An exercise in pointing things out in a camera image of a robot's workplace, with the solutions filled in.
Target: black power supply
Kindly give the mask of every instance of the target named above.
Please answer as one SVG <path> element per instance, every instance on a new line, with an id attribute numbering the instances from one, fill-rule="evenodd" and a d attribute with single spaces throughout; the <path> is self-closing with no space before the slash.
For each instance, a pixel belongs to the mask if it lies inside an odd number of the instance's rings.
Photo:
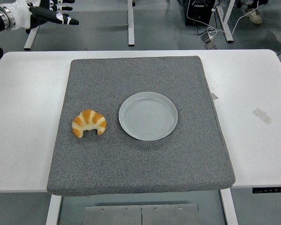
<path id="1" fill-rule="evenodd" d="M 207 26 L 214 10 L 215 0 L 188 0 L 185 7 L 185 25 Z"/>

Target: metal plate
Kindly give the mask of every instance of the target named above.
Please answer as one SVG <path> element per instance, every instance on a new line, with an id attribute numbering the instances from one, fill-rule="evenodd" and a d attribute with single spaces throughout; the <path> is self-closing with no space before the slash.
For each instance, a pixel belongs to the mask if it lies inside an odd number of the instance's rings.
<path id="1" fill-rule="evenodd" d="M 142 225 L 199 225 L 197 204 L 142 206 Z"/>
<path id="2" fill-rule="evenodd" d="M 197 204 L 85 207 L 84 225 L 200 225 Z"/>
<path id="3" fill-rule="evenodd" d="M 85 207 L 83 225 L 141 225 L 141 206 Z"/>

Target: white tape on table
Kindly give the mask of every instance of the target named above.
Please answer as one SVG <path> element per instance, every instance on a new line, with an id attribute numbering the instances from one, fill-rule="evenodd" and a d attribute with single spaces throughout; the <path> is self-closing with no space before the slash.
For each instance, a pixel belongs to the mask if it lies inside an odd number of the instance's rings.
<path id="1" fill-rule="evenodd" d="M 271 118 L 265 112 L 263 112 L 262 110 L 260 110 L 258 108 L 255 109 L 253 111 L 253 113 L 256 116 L 258 116 L 262 121 L 264 121 L 267 125 L 269 125 L 272 122 Z"/>

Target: white table leg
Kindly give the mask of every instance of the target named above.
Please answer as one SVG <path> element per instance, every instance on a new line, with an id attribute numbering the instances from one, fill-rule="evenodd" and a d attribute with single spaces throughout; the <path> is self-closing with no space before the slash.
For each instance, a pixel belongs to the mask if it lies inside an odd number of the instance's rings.
<path id="1" fill-rule="evenodd" d="M 39 27 L 31 29 L 29 36 L 27 38 L 26 44 L 24 46 L 24 50 L 31 50 L 31 47 L 33 45 L 34 39 L 36 38 L 37 31 Z"/>
<path id="2" fill-rule="evenodd" d="M 220 190 L 227 225 L 238 225 L 230 188 Z"/>
<path id="3" fill-rule="evenodd" d="M 231 31 L 230 31 L 230 28 L 228 26 L 228 20 L 230 18 L 231 11 L 232 11 L 234 3 L 235 3 L 235 0 L 230 0 L 225 18 L 224 18 L 224 11 L 223 11 L 222 7 L 219 6 L 217 8 L 217 14 L 219 15 L 219 19 L 220 19 L 220 22 L 221 22 L 221 25 L 222 25 L 222 28 L 223 28 L 223 31 L 224 31 L 224 35 L 225 35 L 226 41 L 228 43 L 232 43 L 234 41 L 233 37 L 232 37 L 232 34 L 231 34 Z"/>
<path id="4" fill-rule="evenodd" d="M 134 46 L 134 21 L 132 0 L 128 0 L 128 45 Z"/>
<path id="5" fill-rule="evenodd" d="M 61 198 L 62 198 L 61 196 L 51 195 L 46 225 L 56 225 L 57 224 Z"/>

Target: white table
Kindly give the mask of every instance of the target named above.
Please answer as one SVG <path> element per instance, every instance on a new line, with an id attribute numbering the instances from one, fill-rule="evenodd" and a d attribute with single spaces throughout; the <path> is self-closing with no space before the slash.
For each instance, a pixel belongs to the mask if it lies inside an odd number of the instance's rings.
<path id="1" fill-rule="evenodd" d="M 0 192 L 46 192 L 72 60 L 187 55 L 201 58 L 218 97 L 233 187 L 281 186 L 281 63 L 270 50 L 9 52 L 0 61 Z"/>

